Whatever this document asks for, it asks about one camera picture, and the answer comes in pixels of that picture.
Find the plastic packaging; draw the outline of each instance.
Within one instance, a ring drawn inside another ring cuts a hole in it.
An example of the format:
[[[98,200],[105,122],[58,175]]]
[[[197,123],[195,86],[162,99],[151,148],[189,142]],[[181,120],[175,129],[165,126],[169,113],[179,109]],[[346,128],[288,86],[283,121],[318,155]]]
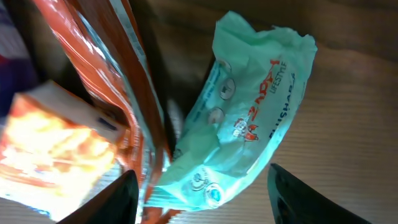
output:
[[[16,94],[0,141],[0,197],[65,218],[111,168],[125,132],[54,82]]]
[[[37,74],[24,41],[0,1],[0,119],[7,115],[14,93],[37,84]]]
[[[317,47],[289,28],[256,32],[229,12],[217,22],[213,51],[216,63],[185,122],[179,157],[147,206],[217,208],[249,186],[301,104]]]
[[[170,153],[162,110],[146,67],[128,0],[34,0],[78,71],[95,105],[130,127],[117,154],[134,169],[142,204]]]

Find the cartoon character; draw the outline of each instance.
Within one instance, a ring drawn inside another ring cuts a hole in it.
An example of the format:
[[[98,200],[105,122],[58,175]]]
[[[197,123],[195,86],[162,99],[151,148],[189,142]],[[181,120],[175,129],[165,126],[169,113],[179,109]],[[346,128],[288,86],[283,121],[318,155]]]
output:
[[[257,134],[254,134],[252,131],[255,130],[258,126],[255,124],[248,124],[242,119],[239,118],[234,124],[235,130],[233,135],[236,137],[244,137],[245,141],[255,141],[258,140],[259,137]]]

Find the wooden table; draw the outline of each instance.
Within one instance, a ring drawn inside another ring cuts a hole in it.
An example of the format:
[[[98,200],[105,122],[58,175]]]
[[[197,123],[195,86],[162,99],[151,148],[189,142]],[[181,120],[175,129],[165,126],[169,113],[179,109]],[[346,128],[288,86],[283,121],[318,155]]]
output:
[[[134,0],[132,5],[155,79],[164,86],[161,98],[177,117],[189,112],[201,90],[215,22],[228,10],[258,30],[276,25],[313,35],[318,53],[305,98],[272,161],[370,222],[398,220],[397,1]],[[184,213],[172,223],[274,223],[266,175],[267,169],[225,206]]]

